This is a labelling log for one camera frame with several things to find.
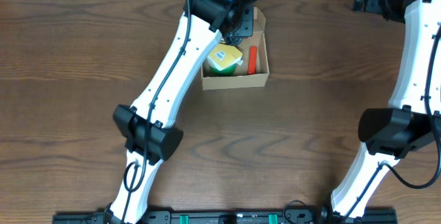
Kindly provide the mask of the yellow sticky note pad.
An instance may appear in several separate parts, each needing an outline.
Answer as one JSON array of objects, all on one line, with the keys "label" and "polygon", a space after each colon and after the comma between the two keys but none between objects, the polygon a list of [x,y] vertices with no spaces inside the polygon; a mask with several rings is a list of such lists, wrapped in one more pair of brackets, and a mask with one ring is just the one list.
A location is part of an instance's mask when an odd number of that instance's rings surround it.
[{"label": "yellow sticky note pad", "polygon": [[243,53],[235,46],[218,44],[207,56],[207,62],[221,71],[237,64],[242,59]]}]

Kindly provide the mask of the black correction tape dispenser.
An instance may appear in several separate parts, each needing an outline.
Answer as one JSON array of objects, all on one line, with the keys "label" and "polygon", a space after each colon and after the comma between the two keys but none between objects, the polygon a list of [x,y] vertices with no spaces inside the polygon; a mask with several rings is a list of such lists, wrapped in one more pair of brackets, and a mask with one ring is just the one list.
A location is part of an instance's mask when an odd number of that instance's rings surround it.
[{"label": "black correction tape dispenser", "polygon": [[225,45],[238,46],[243,39],[235,36],[228,36],[224,38]]}]

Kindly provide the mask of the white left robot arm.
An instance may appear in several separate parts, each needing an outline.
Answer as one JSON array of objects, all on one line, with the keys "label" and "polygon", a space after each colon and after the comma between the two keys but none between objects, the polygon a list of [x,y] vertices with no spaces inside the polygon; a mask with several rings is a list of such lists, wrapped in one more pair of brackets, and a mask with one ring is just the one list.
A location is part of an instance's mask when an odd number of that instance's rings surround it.
[{"label": "white left robot arm", "polygon": [[126,167],[105,223],[138,223],[161,164],[182,141],[174,123],[182,100],[204,60],[244,24],[257,0],[185,0],[173,42],[148,86],[131,105],[118,105],[114,122],[126,139]]}]

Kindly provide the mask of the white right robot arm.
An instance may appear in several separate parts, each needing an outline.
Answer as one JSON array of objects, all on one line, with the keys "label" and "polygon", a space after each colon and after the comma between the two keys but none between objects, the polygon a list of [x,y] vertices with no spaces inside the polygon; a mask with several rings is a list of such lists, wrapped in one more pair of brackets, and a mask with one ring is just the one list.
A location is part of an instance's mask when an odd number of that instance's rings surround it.
[{"label": "white right robot arm", "polygon": [[403,23],[404,48],[388,106],[363,112],[358,153],[319,217],[322,223],[390,223],[394,217],[387,211],[366,209],[387,173],[417,190],[440,178],[437,168],[428,182],[416,185],[394,168],[410,152],[440,146],[440,0],[354,0],[353,11]]}]

